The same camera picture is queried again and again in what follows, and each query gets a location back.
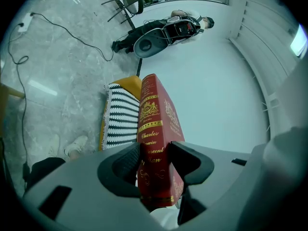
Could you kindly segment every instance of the red book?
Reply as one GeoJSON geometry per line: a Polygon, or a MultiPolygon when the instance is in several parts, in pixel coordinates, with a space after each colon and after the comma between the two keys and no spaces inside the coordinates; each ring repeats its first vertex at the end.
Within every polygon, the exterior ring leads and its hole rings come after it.
{"type": "Polygon", "coordinates": [[[171,141],[184,141],[177,112],[155,74],[142,81],[137,142],[141,143],[138,188],[145,205],[174,205],[183,180],[168,157],[171,141]]]}

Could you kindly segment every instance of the person lying on floor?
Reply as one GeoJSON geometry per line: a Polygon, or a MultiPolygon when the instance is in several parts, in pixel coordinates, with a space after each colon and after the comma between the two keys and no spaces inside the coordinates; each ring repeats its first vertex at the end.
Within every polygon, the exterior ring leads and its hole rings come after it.
{"type": "MultiPolygon", "coordinates": [[[[190,16],[196,19],[197,22],[199,22],[200,24],[199,33],[194,37],[184,40],[183,43],[198,40],[202,36],[204,29],[209,29],[214,26],[214,20],[212,18],[202,17],[197,11],[194,10],[174,10],[171,13],[171,17],[174,16],[190,16]]],[[[111,48],[115,53],[124,48],[126,48],[126,53],[133,52],[134,44],[141,36],[155,28],[163,28],[166,25],[166,22],[166,20],[156,20],[146,23],[145,25],[140,26],[136,29],[133,29],[128,32],[128,36],[124,40],[116,42],[114,41],[111,48]]]]}

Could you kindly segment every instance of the striped cushion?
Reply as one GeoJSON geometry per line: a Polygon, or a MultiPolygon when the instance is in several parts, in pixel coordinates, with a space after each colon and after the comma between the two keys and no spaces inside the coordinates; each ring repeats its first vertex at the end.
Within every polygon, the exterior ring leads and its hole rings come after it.
{"type": "Polygon", "coordinates": [[[137,141],[140,102],[118,84],[108,85],[102,149],[137,141]]]}

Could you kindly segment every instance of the black cable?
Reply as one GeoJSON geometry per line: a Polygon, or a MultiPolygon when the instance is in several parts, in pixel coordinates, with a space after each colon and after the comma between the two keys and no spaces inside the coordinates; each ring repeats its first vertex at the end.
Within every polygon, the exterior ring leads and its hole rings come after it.
{"type": "Polygon", "coordinates": [[[110,62],[112,59],[113,59],[113,57],[114,57],[114,51],[112,51],[112,56],[111,56],[111,59],[110,60],[107,60],[106,58],[105,58],[105,56],[104,56],[104,54],[103,54],[103,52],[102,52],[102,50],[100,49],[100,48],[98,48],[98,47],[96,47],[96,46],[93,46],[93,45],[90,45],[90,44],[87,44],[87,43],[85,43],[84,41],[82,41],[81,39],[79,39],[79,38],[77,38],[77,37],[75,37],[66,27],[64,27],[64,26],[62,26],[62,25],[59,25],[59,24],[56,24],[56,23],[53,23],[53,22],[51,22],[50,20],[48,20],[44,15],[42,15],[41,13],[35,13],[35,12],[32,12],[31,14],[30,14],[30,16],[33,16],[33,15],[35,15],[35,14],[37,14],[37,15],[40,15],[40,16],[42,16],[42,17],[44,17],[44,19],[46,20],[46,21],[48,21],[50,24],[53,24],[53,25],[55,25],[55,26],[59,26],[59,27],[62,27],[63,29],[65,29],[67,32],[68,32],[68,34],[70,35],[70,36],[72,36],[73,38],[75,38],[75,39],[77,39],[77,40],[79,40],[81,43],[83,43],[84,45],[87,45],[87,46],[90,46],[90,47],[92,47],[92,48],[95,48],[96,50],[98,50],[99,51],[99,53],[102,55],[102,57],[103,57],[103,59],[105,60],[105,61],[107,61],[107,62],[110,62]]]}
{"type": "Polygon", "coordinates": [[[17,24],[13,30],[11,31],[10,33],[10,36],[9,36],[9,43],[8,43],[8,53],[9,55],[11,56],[11,59],[13,61],[13,63],[16,64],[16,71],[17,71],[17,75],[18,75],[18,79],[19,79],[19,82],[20,84],[22,85],[23,87],[23,90],[24,90],[24,94],[25,94],[25,108],[24,108],[24,112],[23,112],[23,117],[21,119],[21,129],[22,129],[22,139],[23,139],[23,145],[24,145],[24,149],[25,149],[25,152],[26,152],[26,161],[25,163],[23,164],[23,179],[25,181],[25,189],[26,189],[26,181],[27,181],[27,177],[29,176],[30,174],[30,167],[28,165],[28,150],[27,150],[27,147],[26,147],[26,143],[25,143],[25,133],[24,133],[24,119],[25,119],[25,114],[26,114],[26,109],[27,109],[27,98],[26,98],[26,90],[25,90],[25,87],[21,81],[21,78],[20,78],[20,75],[19,75],[19,65],[21,64],[24,64],[26,61],[28,61],[29,57],[28,56],[22,56],[17,62],[15,61],[13,55],[11,54],[11,51],[10,51],[10,43],[11,43],[11,37],[12,37],[12,33],[13,31],[18,27],[18,26],[21,26],[23,27],[24,26],[24,23],[19,23],[17,24]]]}

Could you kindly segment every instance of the marble floor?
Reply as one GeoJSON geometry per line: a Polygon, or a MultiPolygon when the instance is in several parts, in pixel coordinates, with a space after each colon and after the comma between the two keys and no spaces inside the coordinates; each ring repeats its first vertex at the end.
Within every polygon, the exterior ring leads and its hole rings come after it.
{"type": "MultiPolygon", "coordinates": [[[[112,41],[131,29],[122,14],[110,22],[115,2],[108,0],[28,0],[20,9],[1,45],[4,67],[1,82],[22,91],[16,66],[7,54],[8,34],[26,13],[44,14],[54,23],[67,27],[73,35],[99,47],[110,59],[112,41]]],[[[87,135],[86,152],[98,149],[100,125],[106,101],[104,86],[117,79],[135,75],[139,59],[132,53],[120,52],[106,62],[97,50],[72,38],[64,29],[34,16],[28,30],[15,31],[11,52],[16,60],[28,55],[19,67],[26,88],[25,143],[30,167],[47,157],[55,134],[60,136],[60,156],[63,148],[77,136],[87,135]]],[[[24,192],[22,165],[26,154],[22,144],[21,118],[25,101],[9,97],[4,122],[6,158],[13,183],[19,195],[24,192]]]]}

